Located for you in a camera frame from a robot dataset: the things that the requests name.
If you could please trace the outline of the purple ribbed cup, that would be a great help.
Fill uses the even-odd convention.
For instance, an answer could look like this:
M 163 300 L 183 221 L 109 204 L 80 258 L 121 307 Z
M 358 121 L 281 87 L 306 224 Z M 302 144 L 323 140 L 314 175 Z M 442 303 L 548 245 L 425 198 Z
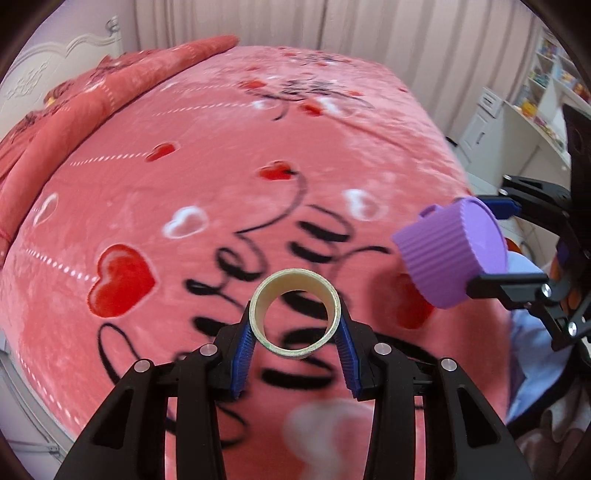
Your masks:
M 393 235 L 421 295 L 440 309 L 468 298 L 468 283 L 482 274 L 507 272 L 507 245 L 492 211 L 476 197 L 424 209 Z

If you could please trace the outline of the beige tape roll core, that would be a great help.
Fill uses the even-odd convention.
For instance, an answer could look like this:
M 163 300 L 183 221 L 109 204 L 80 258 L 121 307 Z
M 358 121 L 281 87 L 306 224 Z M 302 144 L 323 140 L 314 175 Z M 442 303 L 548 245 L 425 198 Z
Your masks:
M 288 309 L 300 315 L 325 319 L 325 333 L 311 345 L 300 349 L 287 349 L 271 342 L 264 330 L 264 319 L 276 299 L 282 300 Z M 250 330 L 263 348 L 283 358 L 304 359 L 335 336 L 344 305 L 338 291 L 325 277 L 308 269 L 289 268 L 274 272 L 256 287 L 246 312 Z

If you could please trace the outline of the folded red quilt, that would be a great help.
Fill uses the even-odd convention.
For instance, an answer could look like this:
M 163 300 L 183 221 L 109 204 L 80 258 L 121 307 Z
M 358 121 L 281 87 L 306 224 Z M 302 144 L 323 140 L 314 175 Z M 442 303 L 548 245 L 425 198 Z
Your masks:
M 222 35 L 107 57 L 54 88 L 53 103 L 28 113 L 1 141 L 1 260 L 45 183 L 89 135 L 153 87 L 236 45 L 238 37 Z

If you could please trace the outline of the white desk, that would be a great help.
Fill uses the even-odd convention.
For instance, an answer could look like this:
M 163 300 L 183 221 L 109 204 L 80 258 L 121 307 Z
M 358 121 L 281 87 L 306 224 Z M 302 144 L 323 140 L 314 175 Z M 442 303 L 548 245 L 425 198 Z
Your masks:
M 529 121 L 505 102 L 467 172 L 495 190 L 504 175 L 523 176 L 570 187 L 570 163 Z

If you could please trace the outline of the white headboard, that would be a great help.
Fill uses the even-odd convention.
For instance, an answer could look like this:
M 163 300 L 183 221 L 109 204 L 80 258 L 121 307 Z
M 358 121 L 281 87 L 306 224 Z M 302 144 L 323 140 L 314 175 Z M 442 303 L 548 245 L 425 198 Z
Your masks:
M 95 68 L 103 58 L 123 53 L 118 18 L 111 17 L 105 29 L 104 37 L 88 33 L 67 44 L 44 42 L 16 58 L 1 81 L 2 135 L 29 112 L 41 109 L 50 90 Z

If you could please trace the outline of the white drawer cabinet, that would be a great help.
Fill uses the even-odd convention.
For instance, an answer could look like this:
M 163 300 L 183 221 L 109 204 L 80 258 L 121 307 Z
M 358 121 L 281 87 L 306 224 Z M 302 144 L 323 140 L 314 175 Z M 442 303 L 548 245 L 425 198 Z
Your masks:
M 494 91 L 487 87 L 482 89 L 477 101 L 476 112 L 469 121 L 458 145 L 459 155 L 465 167 L 472 163 L 487 131 L 499 115 L 503 102 L 504 100 Z

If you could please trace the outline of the pink curtain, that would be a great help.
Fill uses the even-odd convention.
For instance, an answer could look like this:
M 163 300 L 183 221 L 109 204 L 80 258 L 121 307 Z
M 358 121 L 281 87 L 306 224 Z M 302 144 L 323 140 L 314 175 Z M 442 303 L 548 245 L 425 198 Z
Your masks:
M 141 48 L 233 34 L 243 45 L 304 47 L 379 62 L 457 140 L 482 89 L 519 91 L 542 23 L 521 1 L 148 1 L 134 4 Z

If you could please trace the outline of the light blue trouser leg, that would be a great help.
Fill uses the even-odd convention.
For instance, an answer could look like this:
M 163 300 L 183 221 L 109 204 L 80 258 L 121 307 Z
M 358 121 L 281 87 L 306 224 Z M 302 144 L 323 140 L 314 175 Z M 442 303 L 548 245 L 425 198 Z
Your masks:
M 544 324 L 528 310 L 511 312 L 510 395 L 506 420 L 525 413 L 565 370 L 572 347 L 552 349 Z

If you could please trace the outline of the white bookshelf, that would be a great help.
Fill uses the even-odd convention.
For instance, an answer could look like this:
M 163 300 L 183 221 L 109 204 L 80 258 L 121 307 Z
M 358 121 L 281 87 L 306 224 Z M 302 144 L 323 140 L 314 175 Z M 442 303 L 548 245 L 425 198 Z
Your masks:
M 550 30 L 543 27 L 530 70 L 513 108 L 563 157 L 567 156 L 565 105 L 589 114 L 590 91 L 566 50 Z

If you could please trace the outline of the pink heart-print bed blanket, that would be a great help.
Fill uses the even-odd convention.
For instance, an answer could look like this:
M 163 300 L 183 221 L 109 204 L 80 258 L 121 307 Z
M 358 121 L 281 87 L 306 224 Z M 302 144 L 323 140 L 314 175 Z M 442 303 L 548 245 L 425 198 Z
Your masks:
M 249 317 L 276 271 L 325 277 L 356 322 L 459 363 L 503 419 L 501 308 L 440 309 L 394 233 L 475 197 L 445 140 L 386 68 L 239 47 L 132 100 L 55 170 L 1 260 L 1 324 L 35 393 L 77 440 L 140 359 L 183 359 Z M 264 319 L 300 349 L 325 319 Z M 346 387 L 335 336 L 304 359 L 256 340 L 245 389 L 217 402 L 228 479 L 367 479 L 374 401 Z

